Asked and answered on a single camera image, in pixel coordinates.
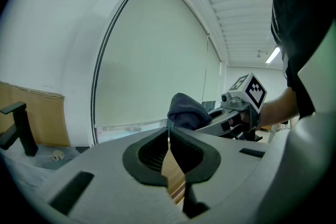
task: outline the black tap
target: black tap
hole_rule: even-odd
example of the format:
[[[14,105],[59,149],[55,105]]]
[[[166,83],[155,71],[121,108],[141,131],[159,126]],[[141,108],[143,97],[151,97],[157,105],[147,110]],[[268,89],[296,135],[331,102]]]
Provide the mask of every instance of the black tap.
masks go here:
[[[25,154],[35,156],[38,147],[30,129],[26,108],[26,103],[16,102],[0,110],[5,115],[12,112],[14,118],[14,124],[0,135],[0,147],[4,150],[9,149],[19,137]]]

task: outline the fluorescent light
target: fluorescent light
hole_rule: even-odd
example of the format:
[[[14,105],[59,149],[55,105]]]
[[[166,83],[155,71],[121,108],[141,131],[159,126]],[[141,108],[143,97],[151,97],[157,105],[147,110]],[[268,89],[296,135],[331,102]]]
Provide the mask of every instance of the fluorescent light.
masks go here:
[[[272,62],[279,52],[280,52],[280,48],[276,47],[274,51],[272,52],[271,56],[267,59],[266,63]]]

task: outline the cardboard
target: cardboard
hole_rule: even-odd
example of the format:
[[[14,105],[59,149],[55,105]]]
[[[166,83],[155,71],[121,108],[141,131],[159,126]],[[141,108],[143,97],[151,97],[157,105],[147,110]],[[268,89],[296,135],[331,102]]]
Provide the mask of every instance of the cardboard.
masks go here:
[[[27,104],[31,132],[37,144],[70,146],[64,118],[64,97],[0,82],[0,108],[22,101]],[[0,133],[13,124],[13,116],[0,114]]]
[[[9,84],[0,82],[0,109],[13,103],[12,87]],[[6,131],[14,123],[12,115],[0,113],[0,133]]]
[[[170,149],[164,158],[161,174],[167,178],[168,193],[178,205],[184,199],[185,176]]]

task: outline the person's hand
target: person's hand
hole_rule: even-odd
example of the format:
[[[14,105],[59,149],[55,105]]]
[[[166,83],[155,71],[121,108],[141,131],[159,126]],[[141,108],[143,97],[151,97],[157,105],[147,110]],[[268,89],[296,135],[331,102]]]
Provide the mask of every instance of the person's hand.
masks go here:
[[[250,122],[250,117],[246,112],[242,112],[240,114],[240,119],[241,119],[241,122],[244,122],[244,123],[249,123]],[[232,119],[230,119],[228,122],[229,122],[230,126],[233,125],[233,120]]]
[[[246,112],[242,112],[240,114],[240,118],[242,120],[241,122],[250,123],[250,117],[249,117],[249,115]],[[233,125],[233,120],[232,119],[228,120],[228,122],[229,122],[230,126]],[[256,127],[256,131],[260,130],[261,127],[262,127],[262,122],[260,121],[259,125]]]

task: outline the dark blue cloth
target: dark blue cloth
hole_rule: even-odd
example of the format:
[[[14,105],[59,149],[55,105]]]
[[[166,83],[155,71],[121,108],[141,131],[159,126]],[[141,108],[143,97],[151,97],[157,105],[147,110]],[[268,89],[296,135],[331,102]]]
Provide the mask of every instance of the dark blue cloth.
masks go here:
[[[212,119],[200,103],[183,93],[174,95],[167,117],[176,127],[189,130],[204,127]]]

